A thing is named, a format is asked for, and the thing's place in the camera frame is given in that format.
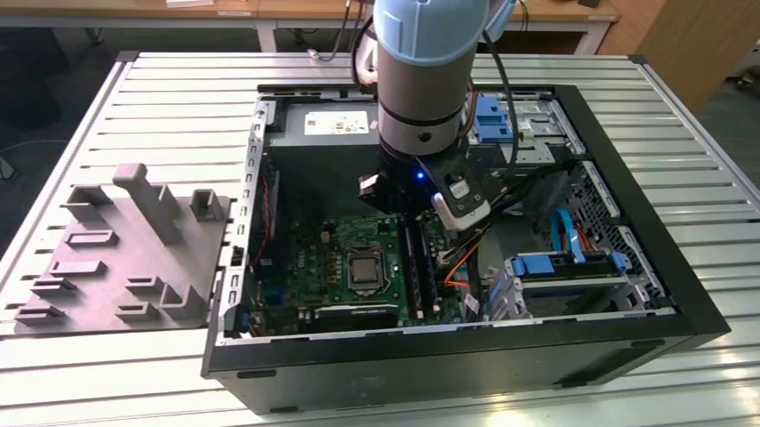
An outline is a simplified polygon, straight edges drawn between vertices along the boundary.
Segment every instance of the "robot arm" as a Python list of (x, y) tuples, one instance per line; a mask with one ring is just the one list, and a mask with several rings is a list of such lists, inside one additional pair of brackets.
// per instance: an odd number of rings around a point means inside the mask
[[(516, 0), (488, 22), (489, 3), (470, 0), (378, 0), (374, 5), (380, 144), (388, 175), (409, 195), (430, 198), (448, 229), (466, 230), (490, 212), (461, 150), (465, 103), (477, 41), (497, 38)], [(358, 62), (369, 60), (362, 40)], [(358, 72), (360, 81), (372, 74)], [(422, 194), (421, 171), (434, 190)]]

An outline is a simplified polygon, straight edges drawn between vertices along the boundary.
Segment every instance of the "aluminum table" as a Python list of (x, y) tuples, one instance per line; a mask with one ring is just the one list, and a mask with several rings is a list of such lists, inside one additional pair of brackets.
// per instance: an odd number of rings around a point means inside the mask
[[(728, 318), (728, 335), (597, 387), (265, 417), (201, 378), (205, 329), (8, 337), (0, 342), (0, 425), (758, 425), (756, 188), (647, 64), (592, 56), (504, 60), (514, 84), (579, 86)], [(70, 187), (100, 183), (114, 194), (112, 167), (143, 162), (149, 180), (169, 183), (177, 196), (202, 187), (238, 197), (257, 87), (346, 83), (348, 65), (346, 57), (322, 64), (299, 53), (122, 57), (0, 262), (2, 334), (12, 334), (16, 308), (70, 221), (59, 207)], [(498, 82), (489, 57), (477, 58), (473, 78)]]

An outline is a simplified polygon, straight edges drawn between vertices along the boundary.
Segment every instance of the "floor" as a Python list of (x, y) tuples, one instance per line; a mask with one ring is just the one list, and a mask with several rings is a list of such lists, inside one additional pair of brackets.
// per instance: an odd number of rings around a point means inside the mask
[[(249, 29), (107, 29), (100, 45), (90, 44), (82, 30), (56, 29), (55, 32), (71, 65), (70, 72), (48, 80), (62, 106), (62, 117), (48, 127), (26, 133), (0, 122), (0, 153), (19, 171), (14, 182), (0, 181), (0, 255), (35, 202), (66, 141), (76, 131), (116, 54), (127, 50), (259, 50), (255, 33)], [(278, 47), (283, 52), (302, 52), (307, 47), (325, 52), (333, 45), (336, 33), (336, 30), (321, 30), (298, 36), (289, 30), (278, 30)], [(348, 36), (344, 39), (342, 52), (346, 51)], [(699, 119), (755, 184), (760, 185), (760, 149), (755, 146), (760, 134), (760, 96), (739, 92), (734, 84), (727, 83)], [(3, 152), (22, 141), (44, 142)]]

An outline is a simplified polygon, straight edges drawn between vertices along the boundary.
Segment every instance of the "black computer chassis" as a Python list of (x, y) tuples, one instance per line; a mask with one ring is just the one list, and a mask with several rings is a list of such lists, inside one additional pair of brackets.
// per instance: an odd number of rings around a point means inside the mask
[[(536, 89), (513, 87), (516, 92)], [(217, 346), (217, 292), (202, 375), (219, 380), (254, 412), (366, 407), (607, 383), (664, 353), (693, 349), (731, 331), (581, 93), (568, 85), (541, 89), (551, 89), (563, 105), (621, 211), (621, 222), (613, 225), (633, 230), (679, 313)]]

